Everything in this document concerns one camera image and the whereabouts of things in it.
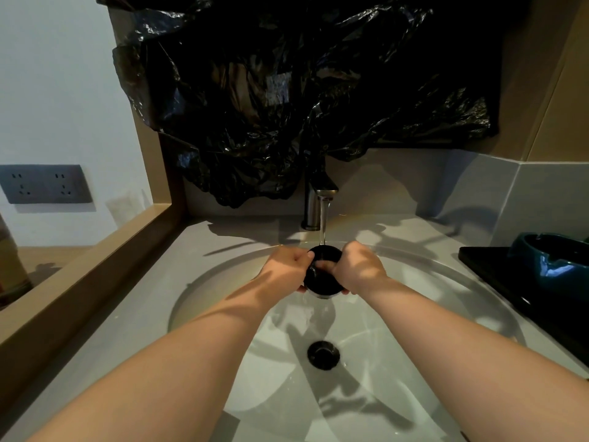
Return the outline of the person's left hand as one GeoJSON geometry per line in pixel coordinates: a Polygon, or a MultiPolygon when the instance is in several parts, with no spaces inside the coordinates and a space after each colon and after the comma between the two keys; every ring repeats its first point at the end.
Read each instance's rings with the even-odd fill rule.
{"type": "Polygon", "coordinates": [[[279,246],[261,268],[258,278],[270,294],[283,298],[293,292],[305,293],[303,281],[309,267],[299,267],[291,246],[279,246]]]}

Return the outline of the person's right hand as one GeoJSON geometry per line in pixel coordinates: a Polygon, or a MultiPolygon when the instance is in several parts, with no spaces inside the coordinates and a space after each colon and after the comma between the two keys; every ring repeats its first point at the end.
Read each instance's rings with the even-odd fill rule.
{"type": "Polygon", "coordinates": [[[379,257],[356,240],[344,245],[339,264],[341,271],[333,276],[343,286],[345,294],[370,292],[379,282],[387,279],[379,257]]]}

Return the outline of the black cup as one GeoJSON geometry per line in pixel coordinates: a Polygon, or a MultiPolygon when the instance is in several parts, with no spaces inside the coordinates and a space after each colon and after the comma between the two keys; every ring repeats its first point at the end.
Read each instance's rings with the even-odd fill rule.
{"type": "Polygon", "coordinates": [[[320,260],[337,263],[342,257],[342,251],[330,245],[317,245],[309,251],[314,253],[314,258],[303,281],[306,290],[319,299],[331,299],[342,293],[344,288],[335,277],[316,267],[316,262],[320,260]]]}

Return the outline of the person's left forearm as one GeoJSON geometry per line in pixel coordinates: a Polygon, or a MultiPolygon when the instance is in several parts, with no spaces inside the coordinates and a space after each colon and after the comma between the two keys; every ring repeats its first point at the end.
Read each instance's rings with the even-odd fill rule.
{"type": "Polygon", "coordinates": [[[296,289],[257,276],[116,367],[27,442],[209,442],[262,319],[296,289]]]}

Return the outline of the person's right forearm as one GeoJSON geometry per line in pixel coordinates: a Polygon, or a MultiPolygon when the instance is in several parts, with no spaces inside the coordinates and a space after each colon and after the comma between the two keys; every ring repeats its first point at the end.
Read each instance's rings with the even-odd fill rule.
{"type": "Polygon", "coordinates": [[[589,382],[387,276],[357,294],[470,442],[589,442],[589,382]]]}

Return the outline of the metal faucet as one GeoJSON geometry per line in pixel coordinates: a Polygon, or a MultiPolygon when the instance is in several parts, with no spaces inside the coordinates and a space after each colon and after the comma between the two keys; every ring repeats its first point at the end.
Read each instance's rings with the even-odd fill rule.
{"type": "Polygon", "coordinates": [[[311,160],[304,170],[305,201],[301,228],[319,231],[321,226],[321,203],[332,201],[339,189],[326,171],[326,157],[311,160]]]}

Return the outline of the white sink basin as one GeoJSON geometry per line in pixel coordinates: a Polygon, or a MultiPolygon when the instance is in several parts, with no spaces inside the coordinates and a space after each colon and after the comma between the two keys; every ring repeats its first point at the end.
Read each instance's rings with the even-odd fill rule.
{"type": "MultiPolygon", "coordinates": [[[[270,249],[213,267],[175,303],[171,332],[254,274],[270,249]]],[[[526,346],[497,299],[451,269],[373,247],[387,274],[526,346]]],[[[262,319],[210,442],[465,442],[380,316],[356,295],[292,293],[262,319]]]]}

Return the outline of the black sink drain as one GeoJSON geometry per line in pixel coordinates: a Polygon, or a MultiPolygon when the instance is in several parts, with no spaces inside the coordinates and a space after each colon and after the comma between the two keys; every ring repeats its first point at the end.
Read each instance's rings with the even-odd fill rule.
{"type": "Polygon", "coordinates": [[[334,369],[341,360],[340,351],[328,341],[313,342],[306,354],[310,364],[321,371],[334,369]]]}

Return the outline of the black plastic bag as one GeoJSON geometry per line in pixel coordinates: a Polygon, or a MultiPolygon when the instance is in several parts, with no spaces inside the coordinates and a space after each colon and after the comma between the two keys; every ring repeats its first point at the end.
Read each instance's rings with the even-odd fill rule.
{"type": "Polygon", "coordinates": [[[288,199],[328,155],[499,131],[504,37],[531,0],[95,0],[134,113],[222,206],[288,199]]]}

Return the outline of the black tray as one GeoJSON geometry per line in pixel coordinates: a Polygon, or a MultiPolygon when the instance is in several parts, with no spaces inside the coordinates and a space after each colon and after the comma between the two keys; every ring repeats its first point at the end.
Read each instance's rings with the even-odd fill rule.
{"type": "Polygon", "coordinates": [[[589,303],[541,289],[507,247],[462,246],[458,259],[589,371],[589,303]]]}

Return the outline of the dark teal ashtray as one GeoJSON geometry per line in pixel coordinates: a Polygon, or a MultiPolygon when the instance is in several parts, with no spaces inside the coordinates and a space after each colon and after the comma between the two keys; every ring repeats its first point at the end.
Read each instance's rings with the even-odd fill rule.
{"type": "Polygon", "coordinates": [[[589,239],[555,233],[521,233],[507,258],[526,269],[546,292],[589,303],[589,239]]]}

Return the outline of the wooden mirror frame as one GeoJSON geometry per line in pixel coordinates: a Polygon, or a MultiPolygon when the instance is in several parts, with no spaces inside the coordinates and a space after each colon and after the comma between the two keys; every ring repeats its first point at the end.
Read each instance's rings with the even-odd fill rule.
{"type": "Polygon", "coordinates": [[[18,243],[94,243],[0,311],[0,417],[180,224],[179,175],[164,162],[149,114],[131,113],[107,70],[107,15],[93,0],[0,0],[0,163],[82,163],[95,200],[115,182],[150,183],[152,205],[115,230],[82,207],[8,216],[18,243]]]}

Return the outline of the grey wall socket panel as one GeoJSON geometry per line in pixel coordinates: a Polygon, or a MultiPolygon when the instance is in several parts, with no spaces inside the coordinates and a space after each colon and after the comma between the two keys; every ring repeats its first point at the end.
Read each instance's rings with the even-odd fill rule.
{"type": "Polygon", "coordinates": [[[92,195],[79,164],[0,164],[10,204],[88,204],[92,195]]]}

